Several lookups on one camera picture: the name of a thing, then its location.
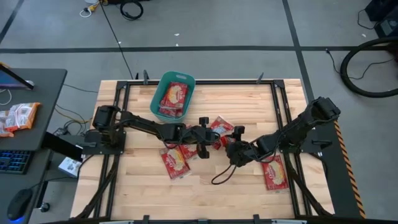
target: plastic basket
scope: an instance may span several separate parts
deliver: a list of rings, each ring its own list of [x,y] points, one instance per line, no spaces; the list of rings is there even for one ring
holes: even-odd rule
[[[182,116],[179,118],[169,118],[159,113],[159,105],[163,96],[169,87],[170,82],[180,82],[188,85],[188,91],[185,98]],[[160,79],[155,95],[150,103],[150,111],[161,121],[166,123],[182,123],[188,111],[189,104],[192,99],[193,91],[195,90],[195,79],[187,74],[179,72],[166,72]]]

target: red snack package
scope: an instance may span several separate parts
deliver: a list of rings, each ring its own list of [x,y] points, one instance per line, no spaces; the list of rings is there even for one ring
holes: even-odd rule
[[[267,190],[283,190],[289,188],[286,173],[280,155],[268,163],[262,164]]]
[[[160,102],[160,107],[169,109],[182,109],[187,91],[187,84],[171,82],[169,89],[166,91],[166,94]]]
[[[198,151],[195,146],[190,145],[180,145],[178,146],[184,156],[186,161],[194,160],[198,157]]]
[[[161,113],[164,116],[171,117],[171,118],[175,118],[177,115],[177,112],[175,109],[168,109],[168,108],[159,108],[159,113]]]
[[[220,134],[220,136],[223,136],[227,134],[227,132],[232,131],[234,129],[234,126],[231,123],[225,121],[225,119],[222,116],[218,116],[211,124],[210,128],[214,132]],[[215,149],[219,150],[221,147],[221,141],[219,140],[217,142],[214,142],[212,146]]]
[[[169,173],[170,179],[185,177],[191,174],[191,170],[179,148],[175,149],[161,149],[160,155]]]
[[[226,147],[229,143],[235,142],[235,139],[223,136],[221,137],[220,141],[221,141],[221,146]]]
[[[159,113],[162,115],[171,117],[171,118],[179,118],[182,116],[182,109],[169,109],[169,108],[159,108]]]

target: concrete floor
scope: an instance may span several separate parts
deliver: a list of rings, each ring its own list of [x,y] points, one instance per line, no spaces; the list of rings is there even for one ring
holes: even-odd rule
[[[20,1],[22,6],[3,40],[0,36],[0,61],[19,68],[65,68],[65,83],[87,90],[97,90],[101,80],[130,78],[117,52],[2,54],[5,49],[118,46],[101,8],[84,19],[78,15],[86,6],[83,0]],[[358,11],[369,1],[288,0],[297,31],[296,44],[355,46],[377,38],[373,30],[356,24]],[[17,3],[0,1],[0,30]],[[294,46],[282,0],[152,0],[142,4],[144,15],[134,22],[124,20],[116,7],[105,7],[122,47]],[[361,21],[372,25],[366,14],[361,15]],[[346,53],[332,52],[338,66]],[[264,78],[303,78],[292,50],[126,52],[125,56],[133,74],[146,69],[151,78],[160,78],[169,70],[195,78],[256,78],[262,72]],[[369,63],[389,57],[384,52],[361,53],[350,63],[350,73],[358,77]],[[398,122],[393,118],[398,97],[376,100],[353,94],[333,71],[325,52],[303,52],[303,59],[315,97],[330,97],[342,111],[339,124],[367,217],[398,220],[394,209],[398,201],[398,151],[394,143]],[[394,62],[374,66],[358,86],[378,91],[396,88],[396,71]],[[64,87],[58,104],[88,119],[93,115],[95,100],[96,94]],[[49,131],[66,121],[54,113]],[[50,183],[45,200],[51,202],[51,211],[34,212],[30,222],[68,218],[75,188],[76,183]]]

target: wooden table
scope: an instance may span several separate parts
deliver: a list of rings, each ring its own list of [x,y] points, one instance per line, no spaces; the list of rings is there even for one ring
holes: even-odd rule
[[[299,79],[284,81],[294,119],[306,107],[302,84]],[[96,107],[112,105],[115,88],[116,81],[102,81]],[[149,110],[155,90],[156,86],[132,87],[128,110],[157,121]],[[282,105],[280,92],[278,99]],[[198,124],[201,116],[208,116],[212,122],[218,115],[234,125],[244,125],[243,139],[247,141],[277,130],[269,86],[197,85],[184,123]],[[126,150],[119,163],[112,220],[142,220],[144,215],[150,215],[151,220],[252,219],[254,214],[260,214],[260,218],[294,217],[289,190],[268,191],[259,163],[251,162],[236,169],[225,184],[212,185],[210,180],[227,168],[229,160],[224,151],[209,148],[210,159],[191,161],[191,175],[170,181],[159,156],[159,149],[164,145],[150,134],[130,128],[126,131]],[[301,159],[307,187],[324,208],[333,213],[322,163],[308,154],[302,154]],[[83,166],[71,217],[79,214],[95,193],[102,161],[103,156],[94,156]],[[299,188],[296,189],[303,214],[302,196]],[[101,215],[104,215],[107,195],[103,197]]]

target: black box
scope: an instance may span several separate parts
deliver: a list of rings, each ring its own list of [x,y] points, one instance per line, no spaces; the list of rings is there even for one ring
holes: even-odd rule
[[[370,21],[378,22],[384,19],[396,5],[398,5],[396,0],[372,0],[365,11]]]

